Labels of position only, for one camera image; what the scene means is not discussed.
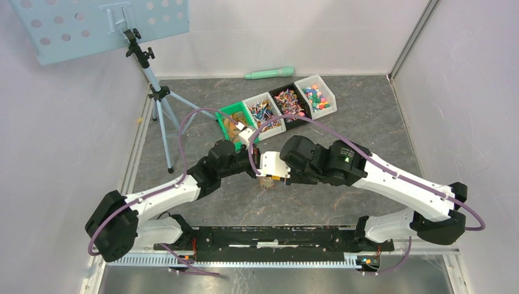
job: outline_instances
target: white panel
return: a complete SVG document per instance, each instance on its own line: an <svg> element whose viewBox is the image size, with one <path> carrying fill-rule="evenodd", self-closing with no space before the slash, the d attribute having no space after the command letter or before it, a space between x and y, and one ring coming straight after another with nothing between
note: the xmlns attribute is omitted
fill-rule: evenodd
<svg viewBox="0 0 519 294"><path fill-rule="evenodd" d="M441 1L396 91L428 179L461 181L487 222L459 240L472 293L519 287L519 2ZM468 216L468 224L476 225ZM505 254L506 266L495 265Z"/></svg>
<svg viewBox="0 0 519 294"><path fill-rule="evenodd" d="M142 225L147 220L160 214L163 211L167 211L177 205L186 202L195 201L196 198L198 198L198 195L200 194L200 188L196 185L196 180L191 175L187 176L184 182L178 185L178 188L169 189L169 187L175 185L181 178L182 176L178 176L176 179L170 182L153 187L149 190L126 195L126 203L129 203L130 201L133 201L134 199L140 198L144 195L168 188L167 190L153 195L148 199L143 200L139 204L132 206L132 209L138 212L137 217L139 218L139 225Z"/></svg>
<svg viewBox="0 0 519 294"><path fill-rule="evenodd" d="M386 74L427 0L191 0L187 34L147 43L160 77Z"/></svg>
<svg viewBox="0 0 519 294"><path fill-rule="evenodd" d="M406 208L385 216L370 216L366 221L366 237L377 243L389 239L416 237L416 231L409 227L413 221L414 210Z"/></svg>
<svg viewBox="0 0 519 294"><path fill-rule="evenodd" d="M267 151L263 153L260 160L260 176L278 176L280 178L290 178L290 167L279 158L279 152Z"/></svg>
<svg viewBox="0 0 519 294"><path fill-rule="evenodd" d="M7 1L0 39L0 293L78 293L84 225L122 179L146 83L125 50L41 66Z"/></svg>
<svg viewBox="0 0 519 294"><path fill-rule="evenodd" d="M434 190L444 193L449 197L454 197L454 194L452 193L449 186L432 183L426 179L412 175L391 164L388 164L376 154L372 155L372 159L396 172L398 176L405 176L411 180L417 181L418 183L429 186ZM423 217L430 221L444 221L449 218L449 211L454 209L454 203L445 201L434 193L426 191L413 184L407 183L397 176L393 177L389 173L386 173L373 165L371 162L366 162L364 172L367 172L368 176L366 178L361 178L353 183L353 187L370 190L400 202L401 204L412 208L414 211L423 215Z"/></svg>
<svg viewBox="0 0 519 294"><path fill-rule="evenodd" d="M137 228L132 250L146 249L158 243L173 244L181 235L181 226L172 217L148 220Z"/></svg>
<svg viewBox="0 0 519 294"><path fill-rule="evenodd" d="M125 48L128 28L137 28L142 42L189 31L188 0L9 2L43 65Z"/></svg>

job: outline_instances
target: tripod stand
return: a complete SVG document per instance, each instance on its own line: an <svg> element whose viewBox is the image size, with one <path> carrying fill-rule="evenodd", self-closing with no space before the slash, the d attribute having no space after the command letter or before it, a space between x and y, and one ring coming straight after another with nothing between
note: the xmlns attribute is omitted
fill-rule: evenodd
<svg viewBox="0 0 519 294"><path fill-rule="evenodd" d="M166 152L168 173L173 173L174 167L173 167L173 164L171 163L170 150L169 150L168 142L166 139L166 127L164 125L163 111L165 111L165 113L168 115L170 120L173 122L173 124L175 125L175 128L177 129L177 132L182 132L182 134L184 134L185 130L188 128L189 124L191 123L191 121L193 120L193 118L195 117L196 114L191 116L191 118L185 125L184 129L180 130L180 124L177 120L177 117L175 116L173 110L171 109L168 99L164 99L164 98L166 96L171 96L171 97L179 100L180 102L187 104L188 106L190 106L194 109L198 109L199 107L196 106L195 104L185 100L181 96L171 92L168 87L166 87L166 86L161 87L159 85L159 81L157 80L157 77L155 76L155 74L153 73L151 68L149 67L149 62L148 62L148 59L149 58L154 59L155 55L153 54L153 51L149 47L148 47L147 52L142 51L141 47L137 43L137 39L141 38L141 35L139 34L139 31L137 31L137 29L133 29L133 30L128 29L128 30L124 31L124 35L126 36L128 43L130 43L130 45L128 46L128 51L126 52L126 57L130 57L132 54L135 54L135 57L137 57L137 60L143 69L146 79L151 84L152 94L149 95L149 98L154 99L152 119L154 121L156 121L157 118L159 119L160 131L162 133L162 141L164 143L164 150ZM201 111L201 112L203 114L207 115L208 117L216 120L216 117L214 115L212 115L206 111Z"/></svg>

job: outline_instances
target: colorful beads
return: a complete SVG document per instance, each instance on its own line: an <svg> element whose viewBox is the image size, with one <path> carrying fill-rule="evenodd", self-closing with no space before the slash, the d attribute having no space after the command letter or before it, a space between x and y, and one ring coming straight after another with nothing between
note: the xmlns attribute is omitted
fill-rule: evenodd
<svg viewBox="0 0 519 294"><path fill-rule="evenodd" d="M330 104L328 101L326 101L326 98L323 97L323 94L321 91L319 91L319 88L317 88L317 85L312 85L312 87L308 87L305 90L305 95L308 98L308 101L312 105L313 111L320 111L322 109L330 107Z"/></svg>
<svg viewBox="0 0 519 294"><path fill-rule="evenodd" d="M279 93L279 95L275 96L274 98L281 105L281 111L284 115L306 116L303 108L301 105L299 105L299 101L297 101L297 94L294 92L294 90L287 89L286 91ZM288 123L295 120L295 118L285 119L285 121Z"/></svg>
<svg viewBox="0 0 519 294"><path fill-rule="evenodd" d="M252 118L257 123L258 127L261 127L261 125L263 125L266 121L274 117L271 103L268 100L263 100L261 102L255 103L252 106L248 105L247 108L250 111ZM281 126L279 121L271 122L268 126L262 129L261 132L279 126Z"/></svg>

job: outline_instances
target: white wall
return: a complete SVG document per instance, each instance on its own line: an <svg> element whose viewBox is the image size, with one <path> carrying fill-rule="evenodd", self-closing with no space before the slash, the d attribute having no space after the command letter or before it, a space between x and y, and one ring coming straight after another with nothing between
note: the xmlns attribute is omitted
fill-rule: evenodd
<svg viewBox="0 0 519 294"><path fill-rule="evenodd" d="M473 293L519 286L518 13L515 0L441 1L396 77L426 176L467 184L487 222L459 240Z"/></svg>
<svg viewBox="0 0 519 294"><path fill-rule="evenodd" d="M0 292L78 293L84 225L122 179L146 84L124 50L51 66L0 2Z"/></svg>
<svg viewBox="0 0 519 294"><path fill-rule="evenodd" d="M190 0L190 32L150 42L152 67L161 77L241 76L281 66L299 75L387 74L426 3Z"/></svg>

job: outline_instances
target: music stand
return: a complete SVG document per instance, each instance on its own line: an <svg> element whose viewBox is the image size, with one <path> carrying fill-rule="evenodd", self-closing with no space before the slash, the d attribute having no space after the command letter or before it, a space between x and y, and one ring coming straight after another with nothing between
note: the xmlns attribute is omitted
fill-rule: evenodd
<svg viewBox="0 0 519 294"><path fill-rule="evenodd" d="M166 153L168 172L173 172L163 112L170 117L178 132L180 126L167 95L199 108L195 104L160 87L149 67L155 58L151 48L143 52L137 39L148 42L189 32L188 0L97 1L79 0L9 0L37 51L41 65L75 59L104 51L128 47L127 57L135 54L151 84L155 100L153 120L159 119ZM205 112L216 120L216 117Z"/></svg>

